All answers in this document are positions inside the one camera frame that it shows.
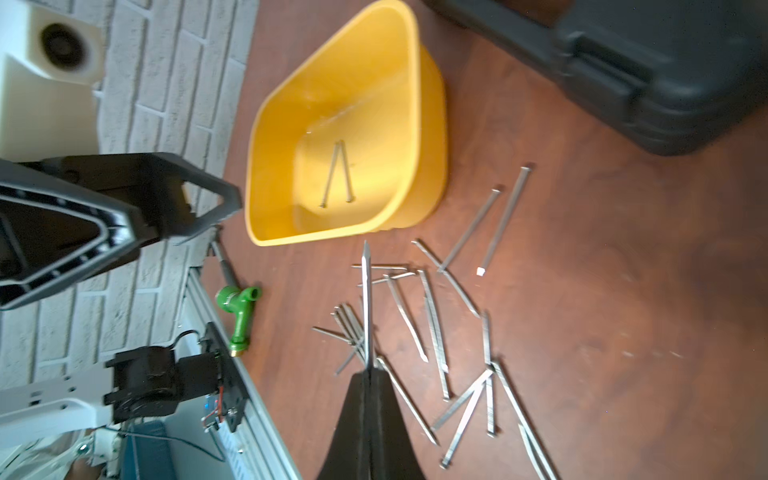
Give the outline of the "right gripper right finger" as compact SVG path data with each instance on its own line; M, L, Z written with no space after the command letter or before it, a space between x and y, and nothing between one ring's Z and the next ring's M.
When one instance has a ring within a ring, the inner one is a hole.
M372 479L425 479L392 381L378 368L370 371L370 454Z

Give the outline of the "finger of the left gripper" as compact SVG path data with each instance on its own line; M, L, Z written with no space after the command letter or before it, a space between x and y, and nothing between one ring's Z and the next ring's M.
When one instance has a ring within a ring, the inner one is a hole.
M14 310L109 269L150 238L112 182L64 159L1 163L1 308Z
M159 237L182 244L242 209L237 186L167 152L63 156L28 167L138 207ZM195 185L220 199L194 213L184 186Z

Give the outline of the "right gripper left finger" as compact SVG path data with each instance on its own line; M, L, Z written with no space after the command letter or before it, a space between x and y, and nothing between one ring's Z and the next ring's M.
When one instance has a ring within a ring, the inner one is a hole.
M370 479L369 425L366 407L369 371L351 377L341 413L318 479Z

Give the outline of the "yellow plastic storage box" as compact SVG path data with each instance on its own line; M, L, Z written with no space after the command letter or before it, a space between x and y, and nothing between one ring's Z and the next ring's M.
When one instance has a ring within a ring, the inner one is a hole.
M346 144L320 208L335 142ZM262 247L412 227L447 184L445 86L402 1L376 1L262 103L249 142L245 223Z

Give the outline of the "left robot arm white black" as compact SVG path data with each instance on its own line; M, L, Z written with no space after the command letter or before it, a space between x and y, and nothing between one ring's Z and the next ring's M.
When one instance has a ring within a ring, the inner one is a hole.
M14 310L135 260L142 248L186 242L237 212L238 188L172 153L49 158L1 164L1 307ZM249 395L213 324L197 355L143 346L90 370L8 390L1 444L74 433L68 457L93 454L94 431L173 414L212 397L211 425L236 431Z

